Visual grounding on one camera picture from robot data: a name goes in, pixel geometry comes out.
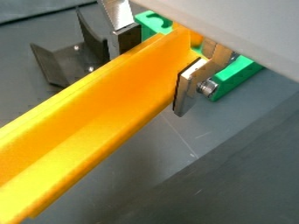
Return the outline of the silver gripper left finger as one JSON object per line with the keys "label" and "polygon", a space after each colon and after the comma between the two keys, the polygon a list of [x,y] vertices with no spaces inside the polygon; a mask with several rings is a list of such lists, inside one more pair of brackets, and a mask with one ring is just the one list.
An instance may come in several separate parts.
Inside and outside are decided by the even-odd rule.
{"label": "silver gripper left finger", "polygon": [[141,25],[135,21],[128,0],[97,0],[107,21],[109,58],[113,59],[141,43]]}

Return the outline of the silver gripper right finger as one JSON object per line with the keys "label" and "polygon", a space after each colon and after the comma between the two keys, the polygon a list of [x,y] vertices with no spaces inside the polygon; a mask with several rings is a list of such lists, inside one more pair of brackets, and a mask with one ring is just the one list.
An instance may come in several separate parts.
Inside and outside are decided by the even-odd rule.
{"label": "silver gripper right finger", "polygon": [[177,116],[183,116],[195,103],[197,84],[229,65],[233,51],[205,38],[201,53],[203,55],[179,72],[172,102],[172,111]]}

